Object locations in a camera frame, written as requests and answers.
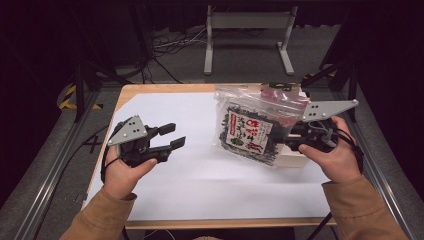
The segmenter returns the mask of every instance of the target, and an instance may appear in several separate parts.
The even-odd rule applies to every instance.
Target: hand
[[[106,156],[106,164],[117,157],[116,146],[111,146]],[[150,172],[156,164],[156,159],[150,159],[131,168],[122,160],[117,160],[107,167],[103,188],[111,196],[123,200],[134,190],[138,180]]]
[[[337,128],[350,134],[343,118],[333,116],[332,120]],[[352,147],[341,138],[338,139],[337,146],[329,153],[321,152],[305,144],[299,146],[299,151],[316,162],[324,174],[335,183],[348,182],[361,176]]]

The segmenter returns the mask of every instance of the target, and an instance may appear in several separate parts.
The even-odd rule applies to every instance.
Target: wrist
[[[123,193],[119,189],[113,189],[109,187],[108,185],[103,186],[103,190],[105,193],[107,193],[110,197],[116,199],[116,200],[122,200],[122,201],[130,201],[134,199],[133,193]]]

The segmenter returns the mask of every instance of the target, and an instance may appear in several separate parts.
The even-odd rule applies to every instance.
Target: tan jacket
[[[323,187],[341,239],[407,239],[365,177]],[[127,201],[117,200],[102,188],[61,239],[119,239],[135,199],[132,194]]]

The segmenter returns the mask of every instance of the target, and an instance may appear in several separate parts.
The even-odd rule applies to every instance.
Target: metal bracket
[[[331,116],[358,106],[356,99],[350,101],[309,102],[303,113],[302,122],[326,120]]]
[[[113,135],[107,145],[113,146],[147,136],[146,128],[138,115],[128,119],[119,131]]]

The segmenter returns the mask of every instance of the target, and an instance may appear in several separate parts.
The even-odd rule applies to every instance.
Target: metal frame
[[[293,75],[294,70],[287,54],[287,45],[296,18],[297,6],[292,7],[290,12],[213,12],[208,6],[206,31],[207,44],[205,56],[205,75],[212,74],[213,58],[213,28],[282,28],[285,29],[284,39],[277,42],[278,51],[283,61],[287,75]]]
[[[99,92],[91,92],[85,105],[85,109],[90,109],[95,104],[95,100]],[[71,147],[75,139],[84,126],[87,119],[88,112],[81,116],[80,121],[76,122],[68,133],[62,148],[59,151],[54,164],[48,173],[46,180],[41,185],[38,194],[28,211],[24,221],[22,222],[18,232],[16,233],[15,240],[32,239],[37,228],[42,224],[43,216],[48,210],[49,202],[51,201],[54,189],[60,180],[61,172],[65,169],[68,158],[70,157]]]

